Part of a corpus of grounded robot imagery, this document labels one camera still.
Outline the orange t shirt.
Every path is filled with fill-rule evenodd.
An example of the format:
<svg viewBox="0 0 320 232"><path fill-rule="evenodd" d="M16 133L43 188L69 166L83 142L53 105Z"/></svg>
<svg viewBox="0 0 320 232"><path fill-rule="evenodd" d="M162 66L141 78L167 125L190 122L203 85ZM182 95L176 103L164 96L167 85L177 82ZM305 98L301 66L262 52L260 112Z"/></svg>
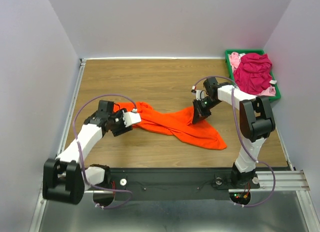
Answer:
<svg viewBox="0 0 320 232"><path fill-rule="evenodd" d="M206 120L193 124L193 107L174 113L160 113L146 102L136 102L141 122L135 128L175 136L180 141L210 150L224 150L227 144L219 132Z"/></svg>

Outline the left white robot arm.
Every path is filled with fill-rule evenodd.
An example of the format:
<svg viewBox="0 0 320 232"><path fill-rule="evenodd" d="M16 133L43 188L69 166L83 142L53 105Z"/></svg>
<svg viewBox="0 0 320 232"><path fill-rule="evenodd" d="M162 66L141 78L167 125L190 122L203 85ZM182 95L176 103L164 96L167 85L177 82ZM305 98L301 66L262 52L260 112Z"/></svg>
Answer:
<svg viewBox="0 0 320 232"><path fill-rule="evenodd" d="M46 200L77 205L85 191L96 189L117 193L126 193L128 203L133 193L119 190L111 182L110 168L104 165L91 165L88 168L84 160L94 145L108 131L114 136L133 129L133 124L141 121L137 105L128 111L120 108L114 111L115 103L100 100L98 109L85 119L80 132L74 131L74 140L54 159L47 159L43 166L42 196Z"/></svg>

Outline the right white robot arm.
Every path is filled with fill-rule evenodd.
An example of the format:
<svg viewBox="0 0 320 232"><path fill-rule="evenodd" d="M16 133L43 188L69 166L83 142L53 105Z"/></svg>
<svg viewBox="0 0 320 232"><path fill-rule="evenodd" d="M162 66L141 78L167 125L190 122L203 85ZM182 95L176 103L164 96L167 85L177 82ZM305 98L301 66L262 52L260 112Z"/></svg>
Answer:
<svg viewBox="0 0 320 232"><path fill-rule="evenodd" d="M234 162L230 182L235 187L252 181L262 145L276 128L270 101L265 96L255 96L240 90L234 81L218 83L217 77L202 79L203 89L193 85L193 119L196 124L211 115L211 109L226 102L232 106L235 128L241 144L239 155Z"/></svg>

